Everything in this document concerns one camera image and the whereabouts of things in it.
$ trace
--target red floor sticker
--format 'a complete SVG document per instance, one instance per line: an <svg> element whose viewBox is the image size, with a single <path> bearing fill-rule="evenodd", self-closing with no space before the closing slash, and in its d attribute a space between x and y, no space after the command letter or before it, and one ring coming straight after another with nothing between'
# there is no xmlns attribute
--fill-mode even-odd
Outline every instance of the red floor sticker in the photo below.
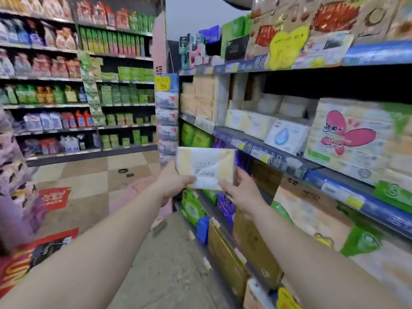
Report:
<svg viewBox="0 0 412 309"><path fill-rule="evenodd" d="M49 235L23 244L13 256L0 260L0 298L8 293L16 284L32 270L59 249L68 245L77 237L79 228Z"/></svg>
<svg viewBox="0 0 412 309"><path fill-rule="evenodd" d="M42 206L50 211L65 208L71 191L71 187L53 187L39 191Z"/></svg>

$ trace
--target left hand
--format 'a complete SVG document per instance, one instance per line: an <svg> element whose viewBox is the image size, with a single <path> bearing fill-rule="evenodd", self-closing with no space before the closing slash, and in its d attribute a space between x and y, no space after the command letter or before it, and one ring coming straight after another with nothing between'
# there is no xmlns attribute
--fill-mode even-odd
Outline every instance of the left hand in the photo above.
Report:
<svg viewBox="0 0 412 309"><path fill-rule="evenodd" d="M152 187L156 189L156 193L162 193L162 206L165 206L170 198L195 181L196 176L179 175L176 171L176 161L172 160L164 167Z"/></svg>

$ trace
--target checkered floor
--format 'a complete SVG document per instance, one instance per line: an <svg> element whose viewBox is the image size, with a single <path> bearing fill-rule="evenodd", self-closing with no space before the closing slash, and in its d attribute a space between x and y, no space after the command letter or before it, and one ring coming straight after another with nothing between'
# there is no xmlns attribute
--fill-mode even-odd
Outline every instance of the checkered floor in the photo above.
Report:
<svg viewBox="0 0 412 309"><path fill-rule="evenodd" d="M67 206L50 212L39 236L79 227L79 234L109 215L109 202L137 179L160 172L157 151L86 159L32 168L38 190L71 187Z"/></svg>

